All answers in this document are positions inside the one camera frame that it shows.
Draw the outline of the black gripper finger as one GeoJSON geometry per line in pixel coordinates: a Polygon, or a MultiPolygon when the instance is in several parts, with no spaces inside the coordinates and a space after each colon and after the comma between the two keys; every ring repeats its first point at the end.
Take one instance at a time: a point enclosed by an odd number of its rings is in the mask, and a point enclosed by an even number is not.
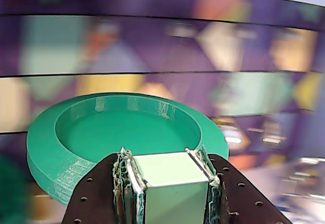
{"type": "Polygon", "coordinates": [[[291,223],[225,158],[204,148],[185,151],[208,177],[204,223],[291,223]]]}
{"type": "Polygon", "coordinates": [[[144,223],[146,190],[135,156],[122,148],[77,183],[62,223],[144,223]]]}

